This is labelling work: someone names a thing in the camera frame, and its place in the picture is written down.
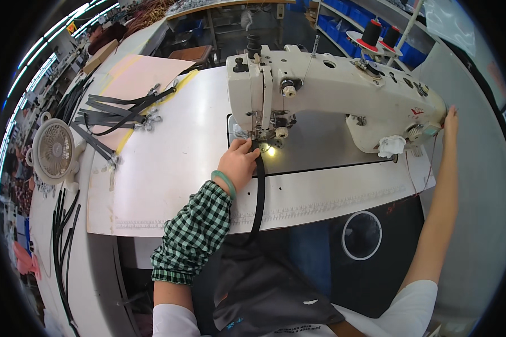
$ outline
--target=sewing machine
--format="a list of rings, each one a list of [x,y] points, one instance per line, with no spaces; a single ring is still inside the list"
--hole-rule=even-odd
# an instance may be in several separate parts
[[[300,113],[318,111],[346,114],[363,152],[378,152],[379,140],[392,135],[413,149],[436,135],[446,116],[444,100],[419,79],[363,57],[259,45],[228,57],[226,66],[232,116],[253,139],[292,137]]]

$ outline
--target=white pole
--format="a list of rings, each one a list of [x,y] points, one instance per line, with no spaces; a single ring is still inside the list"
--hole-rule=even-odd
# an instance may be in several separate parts
[[[414,13],[412,13],[411,19],[408,21],[407,27],[405,28],[405,31],[403,32],[403,35],[401,36],[401,39],[399,40],[399,43],[397,44],[397,48],[401,49],[403,44],[405,43],[405,40],[407,39],[408,33],[411,31],[412,26],[414,25],[414,22],[416,21],[416,18],[418,17],[418,14],[420,13],[420,8],[425,0],[419,0],[418,5],[416,5],[416,8],[414,9]],[[394,57],[390,57],[390,60],[388,60],[388,63],[386,65],[388,67],[392,66]]]

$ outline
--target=white fan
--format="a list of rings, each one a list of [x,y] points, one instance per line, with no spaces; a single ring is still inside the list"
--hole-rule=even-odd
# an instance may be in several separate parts
[[[41,114],[40,120],[32,148],[26,152],[26,163],[34,167],[43,182],[57,185],[65,180],[67,189],[76,193],[79,183],[74,182],[74,176],[80,167],[77,158],[86,149],[86,141],[74,147],[69,126],[58,118],[51,118],[47,111]]]

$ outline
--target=person's right hand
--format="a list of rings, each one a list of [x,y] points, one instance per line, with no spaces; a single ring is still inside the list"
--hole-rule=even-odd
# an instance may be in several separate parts
[[[259,149],[249,152],[251,138],[247,140],[237,138],[232,141],[227,152],[221,156],[217,170],[223,172],[234,185],[236,193],[240,191],[251,180],[253,171],[257,167],[255,159],[261,154]],[[223,179],[216,177],[214,182],[218,184],[227,194],[229,188]]]
[[[455,108],[455,105],[452,105],[448,110],[448,115],[444,119],[444,137],[442,138],[443,145],[455,145],[458,128],[459,121],[457,117],[457,109]]]

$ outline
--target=green checkered sleeve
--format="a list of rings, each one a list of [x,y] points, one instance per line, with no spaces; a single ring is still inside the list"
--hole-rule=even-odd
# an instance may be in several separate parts
[[[230,196],[213,181],[191,195],[164,225],[161,246],[150,256],[152,279],[190,285],[229,231],[230,203]]]

